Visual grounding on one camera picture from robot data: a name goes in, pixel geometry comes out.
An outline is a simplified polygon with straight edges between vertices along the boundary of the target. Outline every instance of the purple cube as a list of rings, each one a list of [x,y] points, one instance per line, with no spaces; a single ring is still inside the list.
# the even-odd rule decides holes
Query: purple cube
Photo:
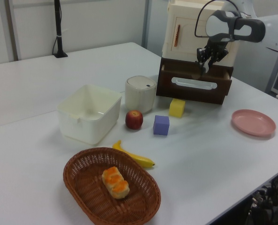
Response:
[[[155,116],[154,117],[154,135],[167,135],[169,129],[168,116]]]

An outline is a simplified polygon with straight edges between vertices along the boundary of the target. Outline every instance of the bread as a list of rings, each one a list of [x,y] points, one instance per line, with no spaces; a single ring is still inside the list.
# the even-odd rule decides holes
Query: bread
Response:
[[[128,195],[130,189],[127,181],[124,180],[117,167],[113,166],[102,173],[102,182],[111,196],[121,199]]]

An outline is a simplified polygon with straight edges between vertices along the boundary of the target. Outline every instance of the brown wicker basket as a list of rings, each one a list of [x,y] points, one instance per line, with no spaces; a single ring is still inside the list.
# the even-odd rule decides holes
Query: brown wicker basket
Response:
[[[114,199],[102,182],[105,169],[116,166],[129,183],[124,199]],[[158,211],[157,183],[124,152],[92,148],[73,156],[64,168],[64,183],[78,205],[96,225],[142,225]]]

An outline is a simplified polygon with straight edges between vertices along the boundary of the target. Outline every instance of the yellow cube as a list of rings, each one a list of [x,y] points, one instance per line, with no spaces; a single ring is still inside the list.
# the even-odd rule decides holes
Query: yellow cube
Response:
[[[169,107],[169,116],[181,118],[185,108],[185,101],[174,98]]]

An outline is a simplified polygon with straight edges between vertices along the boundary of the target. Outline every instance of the apple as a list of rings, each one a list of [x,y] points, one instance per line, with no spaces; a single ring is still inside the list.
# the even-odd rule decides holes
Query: apple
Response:
[[[143,123],[143,115],[138,110],[130,110],[125,116],[125,124],[128,128],[137,130],[140,129]]]

